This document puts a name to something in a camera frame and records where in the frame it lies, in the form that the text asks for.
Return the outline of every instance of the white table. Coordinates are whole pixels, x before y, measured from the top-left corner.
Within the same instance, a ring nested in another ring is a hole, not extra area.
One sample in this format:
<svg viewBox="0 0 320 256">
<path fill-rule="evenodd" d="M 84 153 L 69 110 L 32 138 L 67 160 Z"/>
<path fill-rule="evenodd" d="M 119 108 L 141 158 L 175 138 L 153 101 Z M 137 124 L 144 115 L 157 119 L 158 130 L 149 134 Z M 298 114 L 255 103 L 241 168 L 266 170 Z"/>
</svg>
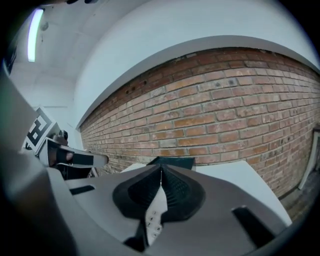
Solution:
<svg viewBox="0 0 320 256">
<path fill-rule="evenodd" d="M 128 172 L 145 166 L 146 164 L 143 163 L 134 163 L 124 169 L 123 172 Z M 280 203 L 277 196 L 246 161 L 196 166 L 195 171 L 238 186 L 252 197 L 269 207 L 287 226 L 292 224 L 286 209 Z"/>
</svg>

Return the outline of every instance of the brick wall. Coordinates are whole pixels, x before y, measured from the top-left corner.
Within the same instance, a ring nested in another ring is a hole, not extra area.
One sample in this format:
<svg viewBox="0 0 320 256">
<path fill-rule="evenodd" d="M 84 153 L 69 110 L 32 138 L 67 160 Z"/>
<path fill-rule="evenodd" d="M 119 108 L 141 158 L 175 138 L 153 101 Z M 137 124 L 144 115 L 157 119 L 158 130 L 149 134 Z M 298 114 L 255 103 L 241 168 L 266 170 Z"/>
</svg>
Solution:
<svg viewBox="0 0 320 256">
<path fill-rule="evenodd" d="M 246 160 L 277 196 L 302 178 L 320 119 L 320 78 L 263 50 L 192 53 L 139 75 L 81 125 L 83 146 L 107 172 L 156 156 L 197 165 Z"/>
</svg>

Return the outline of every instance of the white wall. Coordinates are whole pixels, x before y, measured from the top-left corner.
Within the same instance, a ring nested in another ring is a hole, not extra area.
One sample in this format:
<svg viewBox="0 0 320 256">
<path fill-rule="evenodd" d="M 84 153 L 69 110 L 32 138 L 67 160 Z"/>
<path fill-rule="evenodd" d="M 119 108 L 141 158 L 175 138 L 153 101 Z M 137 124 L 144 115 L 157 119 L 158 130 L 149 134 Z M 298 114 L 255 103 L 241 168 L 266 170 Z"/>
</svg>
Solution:
<svg viewBox="0 0 320 256">
<path fill-rule="evenodd" d="M 273 1 L 153 0 L 119 20 L 92 51 L 75 87 L 74 125 L 146 70 L 221 47 L 265 49 L 320 68 L 304 31 Z"/>
<path fill-rule="evenodd" d="M 31 107 L 44 106 L 60 129 L 68 132 L 70 147 L 83 149 L 79 132 L 73 125 L 73 82 L 39 72 L 33 63 L 15 63 L 10 78 Z"/>
</svg>

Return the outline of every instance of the white ceiling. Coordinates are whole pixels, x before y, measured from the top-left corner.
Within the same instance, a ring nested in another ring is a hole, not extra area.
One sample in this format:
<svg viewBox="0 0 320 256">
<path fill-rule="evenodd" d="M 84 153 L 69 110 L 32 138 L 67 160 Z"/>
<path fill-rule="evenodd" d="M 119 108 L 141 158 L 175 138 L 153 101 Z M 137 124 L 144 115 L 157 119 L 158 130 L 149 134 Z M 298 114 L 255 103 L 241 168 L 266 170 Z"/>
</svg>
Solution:
<svg viewBox="0 0 320 256">
<path fill-rule="evenodd" d="M 98 0 L 85 4 L 46 6 L 38 30 L 35 62 L 28 62 L 30 18 L 21 28 L 15 64 L 24 69 L 76 81 L 90 52 L 102 36 L 122 17 L 149 0 Z"/>
</svg>

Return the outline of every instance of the ceiling light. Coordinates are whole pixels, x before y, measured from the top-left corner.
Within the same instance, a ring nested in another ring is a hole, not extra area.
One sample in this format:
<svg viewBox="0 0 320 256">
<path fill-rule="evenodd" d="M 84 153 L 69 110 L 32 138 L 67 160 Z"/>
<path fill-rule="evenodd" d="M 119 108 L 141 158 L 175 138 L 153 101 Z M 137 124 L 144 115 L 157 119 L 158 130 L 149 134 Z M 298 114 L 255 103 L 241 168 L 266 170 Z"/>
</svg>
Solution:
<svg viewBox="0 0 320 256">
<path fill-rule="evenodd" d="M 39 23 L 44 13 L 43 9 L 36 9 L 29 28 L 29 35 L 28 35 L 28 61 L 35 62 L 36 60 L 36 42 L 37 42 L 37 33 Z"/>
</svg>

